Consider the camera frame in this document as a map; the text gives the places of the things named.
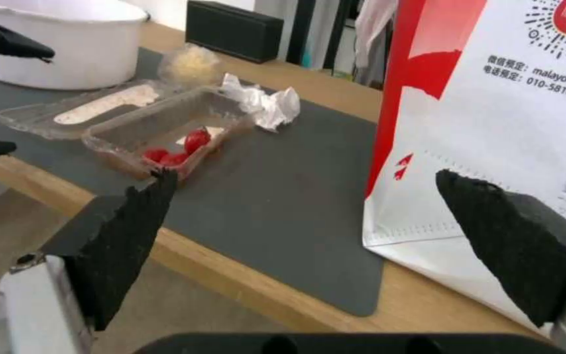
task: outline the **dark cutting mat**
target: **dark cutting mat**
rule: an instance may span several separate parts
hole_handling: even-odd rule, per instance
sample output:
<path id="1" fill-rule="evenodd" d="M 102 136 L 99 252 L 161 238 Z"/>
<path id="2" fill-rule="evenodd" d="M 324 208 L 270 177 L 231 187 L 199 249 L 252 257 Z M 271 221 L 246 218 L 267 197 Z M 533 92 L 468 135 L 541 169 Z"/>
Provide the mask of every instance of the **dark cutting mat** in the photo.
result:
<path id="1" fill-rule="evenodd" d="M 155 78 L 141 50 L 137 78 Z M 0 83 L 0 110 L 75 92 Z M 165 226 L 357 316 L 377 307 L 382 258 L 362 247 L 364 188 L 375 125 L 307 101 L 279 134 L 228 141 L 176 193 Z M 80 141 L 47 141 L 0 124 L 14 157 L 97 195 L 141 186 L 110 170 Z"/>

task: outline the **cherry tomato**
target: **cherry tomato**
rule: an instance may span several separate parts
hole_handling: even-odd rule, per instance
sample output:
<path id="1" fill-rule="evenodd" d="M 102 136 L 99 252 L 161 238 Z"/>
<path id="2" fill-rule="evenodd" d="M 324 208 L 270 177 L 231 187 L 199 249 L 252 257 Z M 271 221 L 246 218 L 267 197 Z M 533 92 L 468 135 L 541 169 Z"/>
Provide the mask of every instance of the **cherry tomato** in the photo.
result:
<path id="1" fill-rule="evenodd" d="M 150 148 L 143 153 L 146 159 L 159 163 L 163 157 L 169 154 L 164 148 Z"/>
<path id="2" fill-rule="evenodd" d="M 205 128 L 194 130 L 187 134 L 185 138 L 185 151 L 187 154 L 191 155 L 196 152 L 200 146 L 208 144 L 209 141 L 211 141 L 211 134 L 209 134 Z"/>
<path id="3" fill-rule="evenodd" d="M 187 160 L 187 157 L 189 157 L 189 154 L 186 152 L 181 152 L 180 154 L 167 154 L 159 163 L 166 167 L 176 167 L 184 163 Z"/>

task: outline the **black box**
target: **black box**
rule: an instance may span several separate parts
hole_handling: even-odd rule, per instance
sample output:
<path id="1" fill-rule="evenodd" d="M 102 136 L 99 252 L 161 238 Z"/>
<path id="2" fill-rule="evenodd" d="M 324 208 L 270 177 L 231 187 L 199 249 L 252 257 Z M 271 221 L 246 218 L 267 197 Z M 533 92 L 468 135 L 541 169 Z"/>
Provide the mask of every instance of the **black box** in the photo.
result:
<path id="1" fill-rule="evenodd" d="M 213 1 L 187 3 L 185 41 L 263 63 L 275 59 L 283 20 Z"/>

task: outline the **wooden table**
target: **wooden table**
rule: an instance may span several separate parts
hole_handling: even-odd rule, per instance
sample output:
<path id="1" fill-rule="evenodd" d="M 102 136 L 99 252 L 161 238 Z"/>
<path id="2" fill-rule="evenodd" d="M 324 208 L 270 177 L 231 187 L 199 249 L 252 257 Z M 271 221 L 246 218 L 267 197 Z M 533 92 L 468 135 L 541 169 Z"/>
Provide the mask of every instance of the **wooden table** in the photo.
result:
<path id="1" fill-rule="evenodd" d="M 141 45 L 164 52 L 184 41 L 182 32 L 148 23 Z M 226 70 L 273 89 L 294 87 L 301 98 L 376 121 L 380 92 L 282 62 L 257 65 L 221 56 Z M 13 157 L 0 157 L 0 181 L 72 217 L 91 193 Z M 432 280 L 386 262 L 379 307 L 358 318 L 219 253 L 161 229 L 151 257 L 295 331 L 514 332 L 529 330 Z"/>

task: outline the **plastic tray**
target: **plastic tray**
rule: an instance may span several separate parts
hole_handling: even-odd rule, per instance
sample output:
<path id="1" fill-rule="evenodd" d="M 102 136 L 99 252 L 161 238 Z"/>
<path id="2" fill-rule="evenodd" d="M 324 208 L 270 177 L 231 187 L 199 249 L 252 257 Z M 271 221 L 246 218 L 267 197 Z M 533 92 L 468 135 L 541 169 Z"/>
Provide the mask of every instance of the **plastic tray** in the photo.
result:
<path id="1" fill-rule="evenodd" d="M 111 167 L 144 179 L 151 171 L 164 167 L 143 157 L 148 148 L 180 153 L 180 140 L 189 132 L 201 127 L 220 130 L 207 145 L 172 168 L 177 170 L 179 179 L 185 179 L 231 134 L 253 125 L 239 105 L 219 88 L 202 87 L 94 125 L 83 133 L 82 140 Z"/>
<path id="2" fill-rule="evenodd" d="M 137 105 L 128 103 L 128 100 L 124 100 L 124 103 L 121 104 L 108 103 L 103 106 L 104 108 L 96 108 L 92 111 L 97 112 L 97 114 L 86 113 L 85 117 L 90 118 L 85 121 L 80 121 L 78 123 L 58 123 L 59 118 L 57 117 L 63 117 L 66 114 L 70 114 L 73 110 L 78 110 L 77 112 L 80 112 L 80 108 L 85 109 L 92 105 L 96 105 L 98 102 L 101 103 L 100 100 L 107 96 L 119 94 L 119 92 L 124 92 L 128 89 L 133 89 L 141 85 L 148 85 L 153 90 L 153 93 L 158 96 L 155 98 L 149 98 L 149 103 L 145 103 L 144 105 L 141 103 L 138 103 Z M 137 94 L 137 91 L 131 90 L 130 92 L 130 97 L 132 97 L 133 94 Z M 176 92 L 177 89 L 170 88 L 161 81 L 137 80 L 117 85 L 112 88 L 83 93 L 72 98 L 63 99 L 56 103 L 39 103 L 36 105 L 2 110 L 0 111 L 0 121 L 13 129 L 41 135 L 45 139 L 79 139 L 81 134 L 93 125 L 108 121 L 109 119 L 123 115 L 126 112 L 146 107 L 146 105 L 158 102 L 168 96 L 176 94 Z"/>

